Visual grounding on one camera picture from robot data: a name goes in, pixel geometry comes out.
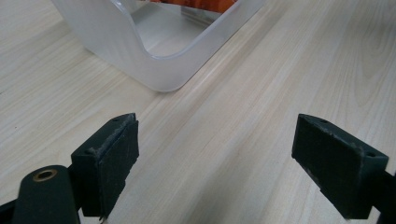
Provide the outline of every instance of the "orange object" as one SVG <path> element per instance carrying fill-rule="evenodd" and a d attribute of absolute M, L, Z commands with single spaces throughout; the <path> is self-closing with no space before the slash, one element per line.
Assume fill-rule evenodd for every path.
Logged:
<path fill-rule="evenodd" d="M 207 11 L 215 11 L 223 13 L 230 6 L 233 5 L 236 0 L 150 0 L 151 2 L 160 2 L 180 5 L 183 7 L 195 7 Z"/>

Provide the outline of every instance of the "translucent plastic tray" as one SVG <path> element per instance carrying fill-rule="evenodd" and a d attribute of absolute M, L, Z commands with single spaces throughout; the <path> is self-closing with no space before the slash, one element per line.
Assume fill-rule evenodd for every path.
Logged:
<path fill-rule="evenodd" d="M 155 91 L 184 85 L 265 0 L 224 13 L 135 0 L 52 0 L 84 47 Z"/>

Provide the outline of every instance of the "light wood surface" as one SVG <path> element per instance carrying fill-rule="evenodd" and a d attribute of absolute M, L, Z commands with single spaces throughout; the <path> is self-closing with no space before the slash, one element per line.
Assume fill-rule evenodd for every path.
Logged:
<path fill-rule="evenodd" d="M 268 0 L 170 93 L 85 50 L 50 0 L 0 1 L 0 203 L 130 112 L 141 155 L 108 223 L 375 223 L 343 220 L 290 153 L 306 113 L 395 172 L 396 1 Z"/>

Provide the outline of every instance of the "wood grain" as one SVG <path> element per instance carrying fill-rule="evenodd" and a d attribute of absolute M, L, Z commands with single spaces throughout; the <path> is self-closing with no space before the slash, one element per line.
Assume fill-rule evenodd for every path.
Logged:
<path fill-rule="evenodd" d="M 50 0 L 0 3 L 0 203 L 130 112 L 141 155 L 107 223 L 375 223 L 343 220 L 290 153 L 306 113 L 395 172 L 396 1 L 268 0 L 170 93 L 85 50 Z"/>

